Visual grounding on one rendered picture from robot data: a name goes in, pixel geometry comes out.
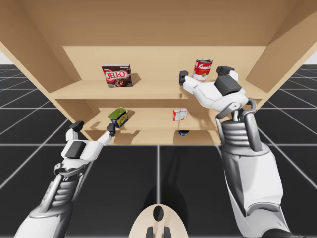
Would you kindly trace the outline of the red and white can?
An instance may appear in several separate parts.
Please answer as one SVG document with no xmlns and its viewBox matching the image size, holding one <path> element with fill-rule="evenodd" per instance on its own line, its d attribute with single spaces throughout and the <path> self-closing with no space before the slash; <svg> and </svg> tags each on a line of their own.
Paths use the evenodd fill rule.
<svg viewBox="0 0 317 238">
<path fill-rule="evenodd" d="M 193 78 L 197 81 L 205 82 L 207 80 L 212 64 L 213 60 L 211 59 L 197 59 L 194 67 Z"/>
</svg>

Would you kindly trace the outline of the green and blue rectangular can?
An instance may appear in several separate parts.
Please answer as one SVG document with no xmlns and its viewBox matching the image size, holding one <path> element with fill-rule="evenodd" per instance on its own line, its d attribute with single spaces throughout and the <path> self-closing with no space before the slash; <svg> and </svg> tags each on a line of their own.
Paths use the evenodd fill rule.
<svg viewBox="0 0 317 238">
<path fill-rule="evenodd" d="M 108 115 L 111 122 L 116 128 L 122 127 L 128 121 L 127 110 L 125 108 L 117 108 L 111 114 Z"/>
</svg>

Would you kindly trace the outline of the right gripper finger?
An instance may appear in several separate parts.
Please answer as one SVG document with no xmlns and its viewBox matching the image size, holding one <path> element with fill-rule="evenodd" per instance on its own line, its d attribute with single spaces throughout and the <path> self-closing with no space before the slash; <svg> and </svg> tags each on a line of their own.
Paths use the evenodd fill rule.
<svg viewBox="0 0 317 238">
<path fill-rule="evenodd" d="M 199 85 L 201 85 L 202 82 L 197 81 L 196 79 L 193 79 L 188 76 L 187 71 L 180 71 L 179 73 L 179 85 L 183 86 L 183 89 L 190 94 L 193 95 L 202 95 L 202 91 L 199 88 Z"/>
<path fill-rule="evenodd" d="M 228 66 L 219 66 L 216 69 L 216 72 L 218 76 L 223 76 L 223 75 L 229 75 L 232 77 L 235 81 L 238 81 L 238 74 L 235 71 L 234 68 L 228 67 Z"/>
</svg>

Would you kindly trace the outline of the red and white carton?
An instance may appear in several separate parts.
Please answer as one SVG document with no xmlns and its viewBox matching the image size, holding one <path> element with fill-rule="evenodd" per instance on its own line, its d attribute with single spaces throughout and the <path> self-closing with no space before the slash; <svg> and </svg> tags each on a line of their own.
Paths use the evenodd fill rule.
<svg viewBox="0 0 317 238">
<path fill-rule="evenodd" d="M 188 110 L 186 108 L 183 109 L 174 109 L 173 110 L 173 121 L 179 121 L 186 119 L 188 114 Z"/>
</svg>

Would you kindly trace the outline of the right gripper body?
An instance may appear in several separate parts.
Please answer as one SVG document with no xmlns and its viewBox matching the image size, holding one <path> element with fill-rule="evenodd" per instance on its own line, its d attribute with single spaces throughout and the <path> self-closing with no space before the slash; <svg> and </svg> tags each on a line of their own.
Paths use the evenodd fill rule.
<svg viewBox="0 0 317 238">
<path fill-rule="evenodd" d="M 203 107 L 217 111 L 223 111 L 232 103 L 244 106 L 248 102 L 242 87 L 230 75 L 219 76 L 215 82 L 198 84 L 197 99 Z"/>
</svg>

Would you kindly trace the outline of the tan robot part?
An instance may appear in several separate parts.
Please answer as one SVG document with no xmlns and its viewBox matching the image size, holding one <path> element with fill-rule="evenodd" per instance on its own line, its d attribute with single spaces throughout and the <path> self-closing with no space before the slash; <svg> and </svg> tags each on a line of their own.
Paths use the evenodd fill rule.
<svg viewBox="0 0 317 238">
<path fill-rule="evenodd" d="M 179 215 L 170 207 L 155 204 L 136 218 L 129 238 L 189 238 Z"/>
</svg>

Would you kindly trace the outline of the pale wooden shelf unit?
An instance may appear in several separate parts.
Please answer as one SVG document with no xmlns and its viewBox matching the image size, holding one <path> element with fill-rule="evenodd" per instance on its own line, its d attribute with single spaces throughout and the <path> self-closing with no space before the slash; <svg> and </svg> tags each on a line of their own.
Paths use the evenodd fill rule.
<svg viewBox="0 0 317 238">
<path fill-rule="evenodd" d="M 316 50 L 317 0 L 0 0 L 0 51 L 90 140 L 126 108 L 117 145 L 220 142 L 216 112 L 178 83 L 198 58 L 209 80 L 235 68 L 262 106 Z M 133 86 L 109 88 L 104 64 L 129 64 Z"/>
</svg>

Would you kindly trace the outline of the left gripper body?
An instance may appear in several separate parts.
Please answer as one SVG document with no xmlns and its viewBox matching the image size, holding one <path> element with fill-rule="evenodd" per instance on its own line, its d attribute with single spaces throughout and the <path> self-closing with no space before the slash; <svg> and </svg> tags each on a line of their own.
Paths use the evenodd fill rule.
<svg viewBox="0 0 317 238">
<path fill-rule="evenodd" d="M 102 148 L 103 145 L 98 141 L 69 140 L 64 147 L 61 156 L 65 161 L 91 162 L 98 157 Z"/>
</svg>

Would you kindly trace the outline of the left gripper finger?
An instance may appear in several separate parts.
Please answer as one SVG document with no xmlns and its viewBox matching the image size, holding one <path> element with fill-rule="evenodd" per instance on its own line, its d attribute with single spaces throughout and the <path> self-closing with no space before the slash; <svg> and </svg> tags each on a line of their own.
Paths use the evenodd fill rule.
<svg viewBox="0 0 317 238">
<path fill-rule="evenodd" d="M 98 139 L 98 142 L 105 146 L 111 142 L 112 138 L 115 137 L 115 134 L 115 124 L 110 123 L 107 127 L 107 132 Z"/>
<path fill-rule="evenodd" d="M 81 129 L 84 126 L 84 122 L 82 120 L 79 120 L 75 123 L 73 123 L 71 126 L 69 126 L 69 130 L 67 131 L 65 135 L 65 140 L 77 140 L 78 139 L 78 132 L 81 131 Z"/>
</svg>

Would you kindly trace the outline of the brown and red carton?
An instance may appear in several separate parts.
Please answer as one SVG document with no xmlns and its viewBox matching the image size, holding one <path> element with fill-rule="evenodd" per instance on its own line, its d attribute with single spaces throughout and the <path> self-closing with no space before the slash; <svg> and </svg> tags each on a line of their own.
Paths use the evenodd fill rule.
<svg viewBox="0 0 317 238">
<path fill-rule="evenodd" d="M 102 70 L 109 88 L 133 86 L 129 64 L 104 64 Z"/>
</svg>

